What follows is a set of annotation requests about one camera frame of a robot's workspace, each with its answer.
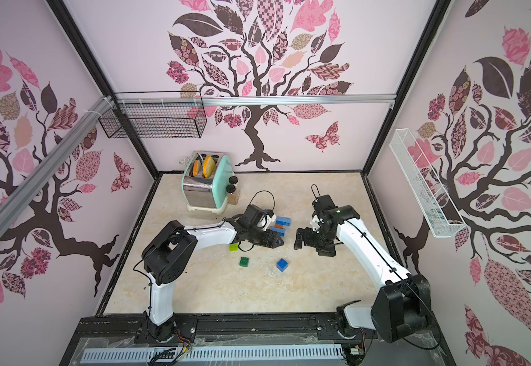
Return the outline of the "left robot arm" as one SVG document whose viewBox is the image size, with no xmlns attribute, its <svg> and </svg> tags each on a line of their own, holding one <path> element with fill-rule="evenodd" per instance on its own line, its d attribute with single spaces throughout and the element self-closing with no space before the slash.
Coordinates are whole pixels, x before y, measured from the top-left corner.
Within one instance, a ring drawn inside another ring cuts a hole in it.
<svg viewBox="0 0 531 366">
<path fill-rule="evenodd" d="M 179 221 L 166 224 L 142 252 L 144 273 L 150 281 L 147 311 L 150 336 L 161 342 L 172 337 L 175 282 L 185 272 L 194 252 L 243 241 L 268 249 L 279 248 L 284 245 L 284 240 L 269 228 L 272 220 L 264 217 L 254 224 L 236 215 L 219 224 L 197 227 L 186 227 Z"/>
</svg>

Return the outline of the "light blue long lego brick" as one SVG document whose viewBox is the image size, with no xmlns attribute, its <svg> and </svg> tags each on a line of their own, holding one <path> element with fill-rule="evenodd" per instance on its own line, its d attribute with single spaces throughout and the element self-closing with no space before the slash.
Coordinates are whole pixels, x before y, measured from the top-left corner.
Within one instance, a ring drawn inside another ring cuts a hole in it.
<svg viewBox="0 0 531 366">
<path fill-rule="evenodd" d="M 280 229 L 280 228 L 272 228 L 272 231 L 275 231 L 276 233 L 279 233 L 280 236 L 285 236 L 285 229 Z"/>
</svg>

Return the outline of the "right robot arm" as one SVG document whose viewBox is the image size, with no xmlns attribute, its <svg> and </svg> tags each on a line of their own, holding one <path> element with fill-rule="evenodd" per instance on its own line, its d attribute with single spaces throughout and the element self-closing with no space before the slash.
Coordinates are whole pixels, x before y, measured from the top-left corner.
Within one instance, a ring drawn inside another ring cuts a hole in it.
<svg viewBox="0 0 531 366">
<path fill-rule="evenodd" d="M 294 248 L 307 246 L 320 256 L 332 257 L 338 244 L 351 251 L 376 289 L 371 305 L 355 300 L 338 307 L 345 329 L 373 330 L 393 343 L 436 325 L 428 280 L 395 261 L 352 207 L 317 209 L 311 226 L 297 229 Z"/>
</svg>

